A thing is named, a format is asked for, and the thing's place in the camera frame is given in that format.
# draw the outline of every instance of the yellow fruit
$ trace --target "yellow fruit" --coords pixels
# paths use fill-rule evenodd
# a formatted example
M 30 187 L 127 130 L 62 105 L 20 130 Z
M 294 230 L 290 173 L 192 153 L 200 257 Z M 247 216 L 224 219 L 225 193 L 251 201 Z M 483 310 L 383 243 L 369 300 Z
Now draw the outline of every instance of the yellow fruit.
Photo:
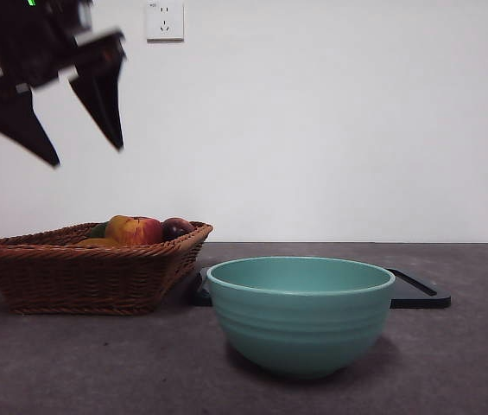
M 77 246 L 120 246 L 119 243 L 112 238 L 88 238 L 83 239 L 79 243 L 75 244 Z

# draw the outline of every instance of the bowl rim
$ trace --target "bowl rim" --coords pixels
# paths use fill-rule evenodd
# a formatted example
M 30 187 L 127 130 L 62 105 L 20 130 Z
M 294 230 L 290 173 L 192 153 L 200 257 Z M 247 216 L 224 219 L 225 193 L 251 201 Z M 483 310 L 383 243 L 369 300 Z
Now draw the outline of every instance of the bowl rim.
M 272 259 L 272 258 L 276 258 L 276 259 L 318 259 L 318 260 L 329 260 L 329 261 L 340 262 L 340 263 L 344 262 L 347 264 L 362 265 L 362 266 L 380 271 L 383 274 L 386 274 L 387 276 L 389 276 L 390 279 L 383 284 L 374 285 L 372 287 L 359 288 L 356 290 L 285 291 L 285 290 L 269 290 L 269 289 L 264 289 L 264 288 L 254 288 L 254 287 L 247 287 L 245 285 L 227 283 L 226 281 L 223 281 L 221 279 L 214 277 L 212 274 L 217 268 L 219 268 L 221 266 L 228 265 L 228 264 L 235 264 L 238 262 L 247 262 L 247 261 L 253 261 L 253 260 L 258 260 L 258 259 Z M 396 276 L 393 274 L 393 272 L 388 271 L 385 268 L 382 268 L 381 266 L 368 264 L 368 263 L 360 262 L 360 261 L 353 261 L 350 259 L 315 257 L 315 256 L 270 255 L 270 256 L 262 256 L 262 257 L 249 257 L 249 258 L 241 258 L 241 259 L 232 259 L 230 261 L 225 261 L 225 262 L 221 262 L 219 264 L 213 265 L 212 267 L 210 267 L 207 270 L 207 279 L 209 281 L 215 283 L 215 284 L 219 284 L 219 285 L 222 285 L 222 286 L 227 287 L 227 288 L 232 288 L 232 289 L 241 290 L 241 291 L 249 291 L 249 292 L 264 293 L 264 294 L 274 294 L 274 295 L 284 295 L 284 296 L 301 296 L 301 297 L 318 297 L 318 296 L 321 296 L 321 297 L 328 297 L 328 296 L 345 296 L 345 295 L 350 295 L 350 294 L 360 294 L 360 293 L 365 293 L 365 292 L 370 292 L 370 291 L 382 290 L 386 287 L 391 286 L 393 283 L 395 283 Z

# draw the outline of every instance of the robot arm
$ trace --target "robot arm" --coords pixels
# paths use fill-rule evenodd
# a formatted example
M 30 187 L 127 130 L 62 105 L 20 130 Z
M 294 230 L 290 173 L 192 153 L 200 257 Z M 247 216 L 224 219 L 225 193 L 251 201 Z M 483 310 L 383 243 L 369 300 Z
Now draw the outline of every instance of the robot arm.
M 115 31 L 79 45 L 92 0 L 0 0 L 0 132 L 55 166 L 59 158 L 33 112 L 31 88 L 74 66 L 71 87 L 115 148 L 123 147 L 117 83 L 124 59 Z

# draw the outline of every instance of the white wall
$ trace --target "white wall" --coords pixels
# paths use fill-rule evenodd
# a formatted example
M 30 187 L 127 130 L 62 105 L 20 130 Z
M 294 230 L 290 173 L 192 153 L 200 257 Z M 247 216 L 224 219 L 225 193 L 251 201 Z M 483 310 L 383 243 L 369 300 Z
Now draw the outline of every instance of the white wall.
M 67 80 L 35 94 L 62 161 L 0 137 L 0 236 L 114 214 L 210 240 L 488 241 L 488 0 L 186 0 L 186 41 L 119 26 L 125 150 Z

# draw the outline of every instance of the gray table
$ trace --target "gray table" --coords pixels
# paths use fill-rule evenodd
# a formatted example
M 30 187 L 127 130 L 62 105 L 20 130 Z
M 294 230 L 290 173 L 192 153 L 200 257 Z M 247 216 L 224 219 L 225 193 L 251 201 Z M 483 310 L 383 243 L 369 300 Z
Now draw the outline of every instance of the gray table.
M 147 316 L 17 316 L 0 297 L 0 415 L 488 414 L 488 245 L 207 243 L 197 267 L 279 254 L 397 268 L 453 303 L 392 310 L 363 359 L 306 382 L 235 352 L 191 278 Z

